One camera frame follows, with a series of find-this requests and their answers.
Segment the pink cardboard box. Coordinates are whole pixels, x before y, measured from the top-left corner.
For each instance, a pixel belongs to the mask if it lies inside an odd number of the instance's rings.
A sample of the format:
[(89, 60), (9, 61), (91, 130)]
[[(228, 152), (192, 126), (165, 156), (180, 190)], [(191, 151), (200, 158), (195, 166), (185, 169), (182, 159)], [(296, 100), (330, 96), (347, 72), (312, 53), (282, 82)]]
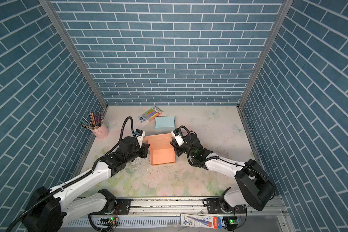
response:
[(149, 154), (151, 165), (168, 164), (175, 162), (174, 147), (170, 144), (170, 133), (146, 136), (144, 143), (150, 144)]

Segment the light blue paper box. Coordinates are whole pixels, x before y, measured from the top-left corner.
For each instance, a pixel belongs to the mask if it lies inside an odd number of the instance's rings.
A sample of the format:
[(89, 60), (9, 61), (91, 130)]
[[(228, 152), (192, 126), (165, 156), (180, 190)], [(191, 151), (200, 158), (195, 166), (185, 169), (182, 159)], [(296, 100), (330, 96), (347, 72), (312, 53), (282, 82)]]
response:
[(175, 128), (175, 116), (159, 116), (155, 118), (156, 131), (173, 131)]

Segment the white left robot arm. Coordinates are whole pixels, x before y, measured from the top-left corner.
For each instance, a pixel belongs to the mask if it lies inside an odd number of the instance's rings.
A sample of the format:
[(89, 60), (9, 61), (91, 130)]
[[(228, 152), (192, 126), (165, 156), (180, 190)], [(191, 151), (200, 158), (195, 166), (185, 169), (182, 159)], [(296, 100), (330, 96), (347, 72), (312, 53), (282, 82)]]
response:
[(30, 232), (57, 232), (62, 225), (94, 212), (115, 213), (116, 197), (106, 189), (83, 199), (79, 197), (123, 170), (127, 163), (147, 158), (149, 147), (142, 138), (125, 137), (99, 157), (90, 170), (50, 189), (40, 187), (31, 196), (22, 224)]

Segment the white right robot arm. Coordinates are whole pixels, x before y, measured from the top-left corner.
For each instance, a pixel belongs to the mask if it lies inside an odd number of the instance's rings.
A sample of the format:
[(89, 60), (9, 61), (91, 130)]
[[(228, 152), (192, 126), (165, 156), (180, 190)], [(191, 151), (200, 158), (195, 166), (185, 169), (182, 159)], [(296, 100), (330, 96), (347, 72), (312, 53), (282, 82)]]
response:
[(209, 207), (220, 208), (229, 213), (237, 206), (249, 205), (255, 210), (262, 211), (265, 205), (275, 195), (275, 183), (263, 168), (253, 159), (247, 162), (235, 161), (217, 155), (205, 149), (195, 133), (186, 136), (175, 135), (172, 132), (175, 154), (186, 154), (192, 167), (203, 168), (218, 172), (229, 178), (234, 178), (238, 188), (227, 188), (218, 199), (207, 200)]

